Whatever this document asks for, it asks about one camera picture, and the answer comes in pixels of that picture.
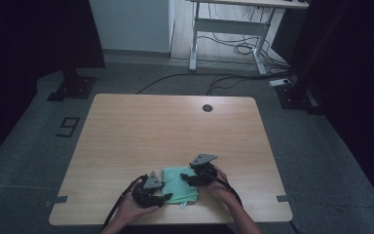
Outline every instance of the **gray carpet floor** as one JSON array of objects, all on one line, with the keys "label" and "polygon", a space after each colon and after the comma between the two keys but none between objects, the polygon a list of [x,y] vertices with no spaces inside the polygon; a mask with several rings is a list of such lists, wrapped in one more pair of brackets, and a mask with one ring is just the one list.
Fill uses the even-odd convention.
[{"label": "gray carpet floor", "polygon": [[[135,94],[151,82],[186,66],[110,62],[83,69],[96,76],[89,99],[46,101],[62,81],[59,72],[38,81],[38,94],[0,147],[0,233],[98,233],[100,226],[52,226],[52,201],[62,184],[96,94]],[[245,69],[202,67],[196,74],[236,73]],[[203,96],[214,75],[177,76],[143,94]],[[276,92],[263,79],[244,81],[214,96],[253,97],[271,143],[293,211],[289,222],[259,223],[265,233],[374,233],[374,188],[354,156],[324,116],[282,109]],[[236,81],[226,81],[224,86]],[[78,117],[70,138],[58,137],[65,117]]]}]

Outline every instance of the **desk leg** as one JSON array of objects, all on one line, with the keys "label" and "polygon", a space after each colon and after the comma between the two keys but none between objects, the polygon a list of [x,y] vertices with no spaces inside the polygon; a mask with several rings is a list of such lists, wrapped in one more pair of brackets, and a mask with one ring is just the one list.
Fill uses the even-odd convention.
[{"label": "desk leg", "polygon": [[260,55],[262,49],[263,49],[263,44],[266,41],[266,36],[267,33],[269,32],[269,28],[272,22],[273,15],[275,14],[275,8],[272,8],[272,11],[269,14],[269,18],[265,22],[264,28],[263,28],[263,33],[262,37],[259,40],[259,43],[257,43],[256,50],[253,51],[253,56],[254,59],[256,60],[257,68],[259,69],[260,75],[267,75],[264,63],[263,63],[263,57]]},{"label": "desk leg", "polygon": [[190,71],[196,71],[196,63],[197,63],[197,21],[199,20],[199,10],[200,10],[200,3],[197,3],[196,15],[194,17],[194,27],[193,27],[193,44],[191,45],[191,51],[190,51],[190,66],[189,66]]}]

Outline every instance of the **wooden table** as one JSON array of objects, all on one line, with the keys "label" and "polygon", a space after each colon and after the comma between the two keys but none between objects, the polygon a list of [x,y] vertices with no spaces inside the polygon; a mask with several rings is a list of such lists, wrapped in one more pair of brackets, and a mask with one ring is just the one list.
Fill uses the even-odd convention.
[{"label": "wooden table", "polygon": [[[205,112],[205,104],[212,111]],[[53,225],[102,224],[132,180],[214,154],[255,221],[290,221],[256,103],[251,97],[97,95],[59,190]],[[164,205],[135,224],[228,223],[227,210],[199,188],[195,205]]]},{"label": "wooden table", "polygon": [[[194,16],[193,27],[193,43],[190,49],[190,71],[195,71],[197,68],[197,34],[201,32],[218,32],[230,34],[242,34],[259,36],[257,46],[252,54],[256,62],[257,68],[261,75],[267,75],[261,51],[266,40],[267,33],[272,22],[273,15],[276,8],[283,9],[308,9],[309,4],[305,1],[303,3],[298,0],[284,1],[284,0],[187,0],[196,3],[196,14]],[[265,22],[242,21],[242,20],[224,20],[224,19],[201,19],[199,18],[200,3],[214,3],[214,4],[228,4],[228,5],[246,5],[254,7],[269,7],[271,8],[268,19]]]}]

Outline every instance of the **dark background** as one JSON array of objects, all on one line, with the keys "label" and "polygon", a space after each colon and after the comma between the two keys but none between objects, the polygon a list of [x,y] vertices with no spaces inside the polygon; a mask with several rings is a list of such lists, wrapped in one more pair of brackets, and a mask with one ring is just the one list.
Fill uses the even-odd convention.
[{"label": "dark background", "polygon": [[0,144],[36,81],[67,67],[104,67],[89,1],[0,0]]},{"label": "dark background", "polygon": [[[374,1],[313,0],[307,13],[283,17],[287,25],[301,19],[298,39],[279,38],[277,52],[309,80],[321,111],[374,186]],[[294,29],[280,26],[278,35]],[[289,44],[294,51],[284,49]]]}]

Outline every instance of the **black cable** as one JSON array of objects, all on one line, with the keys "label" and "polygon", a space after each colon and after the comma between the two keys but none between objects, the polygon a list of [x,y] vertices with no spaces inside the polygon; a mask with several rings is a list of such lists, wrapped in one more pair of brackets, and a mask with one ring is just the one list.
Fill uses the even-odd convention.
[{"label": "black cable", "polygon": [[245,12],[243,13],[243,15],[241,16],[240,20],[243,19],[244,15],[248,12],[248,6],[245,8]]},{"label": "black cable", "polygon": [[214,4],[214,12],[215,12],[215,14],[218,16],[218,18],[220,19],[220,16],[219,16],[218,13],[217,13],[217,4]]},{"label": "black cable", "polygon": [[[239,55],[249,55],[249,54],[253,53],[253,51],[256,49],[256,46],[257,46],[258,41],[259,41],[259,37],[256,37],[256,36],[252,36],[252,37],[248,37],[248,38],[245,38],[245,36],[243,36],[243,40],[221,40],[221,39],[219,39],[219,38],[216,37],[215,33],[212,33],[212,34],[213,34],[214,38],[207,37],[207,36],[199,36],[198,38],[205,38],[205,39],[212,40],[212,41],[214,41],[216,43],[219,43],[219,44],[222,44],[222,45],[225,45],[225,46],[234,47],[234,52],[236,54],[239,54]],[[250,43],[248,43],[246,41],[246,40],[254,39],[254,38],[257,39],[257,42],[256,42],[255,45],[254,44],[250,44]],[[243,43],[240,43],[240,44],[237,44],[237,45],[228,44],[230,42],[243,42]],[[269,41],[265,40],[265,42],[268,44],[268,48],[267,48],[266,51],[264,51],[262,49],[262,51],[261,51],[260,54],[263,57],[263,59],[266,61],[266,63],[268,63],[269,65],[273,65],[273,66],[279,66],[279,67],[281,67],[284,70],[289,70],[290,69],[290,65],[288,65],[286,62],[274,59],[274,58],[272,58],[272,57],[269,56],[269,50],[271,48],[271,45],[270,45]],[[241,51],[241,48],[248,49],[248,52]]]},{"label": "black cable", "polygon": [[229,181],[227,181],[227,178],[223,175],[223,174],[221,174],[218,170],[217,170],[217,172],[220,174],[220,176],[224,179],[224,181],[226,181],[226,182],[229,182]]},{"label": "black cable", "polygon": [[[264,7],[262,7],[263,8],[263,10],[264,10]],[[270,13],[270,11],[272,10],[272,8],[269,8],[269,11],[268,12],[266,12],[266,14],[268,14],[268,13]],[[261,12],[259,12],[259,11],[257,11],[257,13],[258,14],[262,14]]]},{"label": "black cable", "polygon": [[260,14],[260,21],[263,19],[263,14],[264,14],[264,8],[262,9],[262,14]]},{"label": "black cable", "polygon": [[172,75],[168,75],[168,76],[165,76],[163,78],[160,78],[156,81],[154,81],[153,83],[150,83],[149,85],[147,85],[146,87],[142,88],[140,91],[138,91],[136,94],[139,95],[140,93],[142,93],[144,90],[150,88],[151,86],[159,83],[160,81],[163,81],[163,80],[166,80],[168,78],[171,78],[171,77],[175,77],[175,76],[199,76],[199,75],[223,75],[223,74],[196,74],[196,73],[187,73],[187,74],[172,74]]},{"label": "black cable", "polygon": [[240,198],[239,194],[236,192],[236,190],[232,186],[230,186],[230,184],[228,182],[223,181],[220,178],[214,177],[213,175],[210,175],[210,174],[207,174],[207,173],[203,173],[203,174],[205,176],[208,176],[208,177],[214,179],[215,181],[219,182],[223,186],[225,186],[231,193],[233,193],[233,195],[236,197],[236,200],[238,200],[238,202],[240,203],[240,205],[243,206],[242,199]]},{"label": "black cable", "polygon": [[299,229],[294,225],[294,223],[292,221],[290,221],[289,223],[294,233],[299,234]]},{"label": "black cable", "polygon": [[236,84],[234,84],[233,86],[230,86],[230,87],[221,87],[221,86],[217,86],[215,87],[215,85],[221,81],[224,81],[224,80],[228,80],[228,79],[242,79],[243,81],[244,80],[261,80],[261,79],[268,79],[268,78],[274,78],[274,77],[281,77],[281,76],[289,76],[289,75],[292,75],[293,73],[292,72],[289,72],[289,71],[284,71],[284,72],[278,72],[278,73],[274,73],[274,74],[271,74],[271,75],[266,75],[266,76],[241,76],[241,75],[229,75],[229,76],[226,76],[226,77],[222,77],[220,79],[217,79],[217,80],[213,80],[210,84],[210,86],[208,87],[207,89],[207,92],[206,92],[206,95],[207,96],[211,96],[212,95],[212,90],[214,89],[230,89],[230,88],[233,88],[235,86],[237,86],[240,82],[242,81],[238,81]]},{"label": "black cable", "polygon": [[104,224],[102,225],[102,228],[101,230],[103,230],[109,223],[109,221],[111,220],[111,217],[112,215],[115,213],[115,211],[117,210],[118,206],[120,206],[120,204],[123,202],[124,198],[126,197],[126,195],[131,191],[131,189],[134,187],[134,185],[140,180],[140,179],[145,179],[146,177],[148,177],[148,175],[141,175],[139,176],[136,180],[134,180],[130,186],[124,190],[124,192],[121,194],[121,196],[118,198],[117,202],[115,203],[114,207],[111,209],[110,213],[108,214],[108,217],[105,219],[104,221]]},{"label": "black cable", "polygon": [[254,11],[256,10],[256,7],[254,6],[253,7],[253,12],[251,13],[251,17],[250,19],[248,19],[249,21],[253,20],[253,16],[254,16]]}]

